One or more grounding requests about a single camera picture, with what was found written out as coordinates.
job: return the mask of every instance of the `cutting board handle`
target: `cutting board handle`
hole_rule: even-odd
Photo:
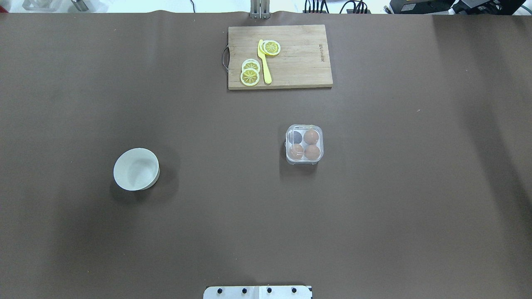
[[[231,59],[231,54],[229,53],[229,43],[227,43],[227,46],[222,51],[222,65],[224,68],[226,68],[226,71],[229,73],[229,59]]]

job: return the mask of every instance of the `white floor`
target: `white floor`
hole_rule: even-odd
[[[70,0],[55,0],[61,4],[56,12],[78,13]],[[250,11],[250,0],[193,0],[196,5],[196,12],[234,12]],[[22,7],[24,0],[0,0],[0,5],[9,12],[35,12],[27,11]],[[89,7],[89,12],[152,12],[156,10],[166,10],[170,12],[191,13],[192,3],[190,0],[85,0]],[[328,0],[327,4],[330,13],[339,13],[345,0]],[[367,5],[371,13],[385,13],[383,7],[388,5],[389,0],[367,0]],[[524,4],[532,9],[532,0],[527,0]],[[352,9],[352,4],[346,5],[346,9]],[[289,11],[303,12],[304,0],[270,0],[271,12]],[[514,15],[530,15],[524,9],[518,9]]]

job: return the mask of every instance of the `gray tablecloth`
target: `gray tablecloth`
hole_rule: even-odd
[[[230,92],[229,26],[325,24],[331,89]],[[0,296],[530,298],[532,18],[0,15]],[[284,132],[323,129],[316,166]],[[161,176],[113,181],[134,147]]]

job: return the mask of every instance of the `lemon slice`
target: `lemon slice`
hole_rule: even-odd
[[[281,52],[281,45],[275,40],[265,40],[262,42],[262,51],[266,55],[275,56]]]
[[[245,86],[254,86],[259,83],[259,72],[255,69],[245,69],[240,73],[240,81]]]
[[[242,71],[245,69],[255,69],[257,72],[261,71],[261,65],[255,59],[248,59],[242,63]]]

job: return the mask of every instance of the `brown egg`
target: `brown egg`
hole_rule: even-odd
[[[303,140],[305,140],[307,144],[316,144],[318,143],[318,139],[320,139],[320,135],[318,135],[316,130],[308,130],[303,136]]]
[[[292,158],[292,160],[301,160],[303,158],[303,152],[301,144],[294,144],[290,147],[288,156]]]
[[[315,145],[309,145],[305,150],[305,157],[309,160],[316,160],[320,156],[320,148]]]

